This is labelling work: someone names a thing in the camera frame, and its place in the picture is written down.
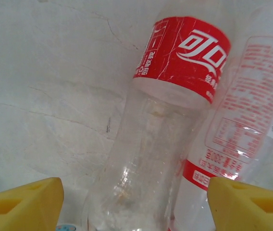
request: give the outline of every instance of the bottle label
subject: bottle label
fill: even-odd
[[[231,44],[225,34],[192,17],[170,17],[153,28],[134,78],[190,89],[212,102]]]
[[[204,153],[186,162],[184,177],[204,190],[212,176],[241,180],[268,152],[265,138],[273,141],[272,37],[248,39],[233,81],[202,134]]]

